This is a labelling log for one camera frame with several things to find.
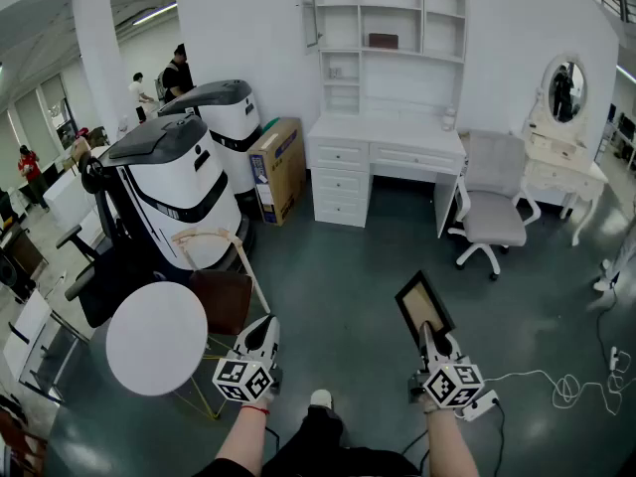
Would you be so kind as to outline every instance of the round white table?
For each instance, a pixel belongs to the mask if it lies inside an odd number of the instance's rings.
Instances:
[[[201,301],[185,286],[155,282],[130,294],[106,334],[106,358],[119,382],[144,396],[178,389],[199,367],[208,340]]]

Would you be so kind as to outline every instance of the backpack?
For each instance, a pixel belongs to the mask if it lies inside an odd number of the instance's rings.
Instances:
[[[176,71],[176,72],[179,71],[179,68],[175,66],[172,62],[168,64],[168,66],[166,66],[166,69],[172,69],[173,71]],[[159,95],[159,98],[161,100],[164,100],[166,98],[166,87],[163,85],[163,75],[166,72],[166,69],[164,69],[161,73],[159,73],[159,76],[155,80],[155,84],[157,85],[156,86],[157,95]]]

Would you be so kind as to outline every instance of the shoe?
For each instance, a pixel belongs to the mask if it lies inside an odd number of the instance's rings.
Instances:
[[[600,279],[599,281],[595,282],[594,285],[592,286],[592,288],[594,288],[596,291],[607,291],[609,289],[609,281],[607,279]]]
[[[331,393],[324,389],[314,391],[309,400],[310,406],[325,406],[326,408],[333,409],[333,401],[331,399]]]

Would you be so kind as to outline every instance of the white bookshelf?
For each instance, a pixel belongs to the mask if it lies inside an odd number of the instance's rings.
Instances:
[[[466,0],[314,1],[324,112],[418,119],[458,107]],[[397,49],[371,47],[374,33],[397,35]]]

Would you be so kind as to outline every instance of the oval mirror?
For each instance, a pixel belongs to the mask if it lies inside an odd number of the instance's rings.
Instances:
[[[585,76],[574,62],[563,62],[550,82],[550,112],[557,122],[568,123],[585,105]]]

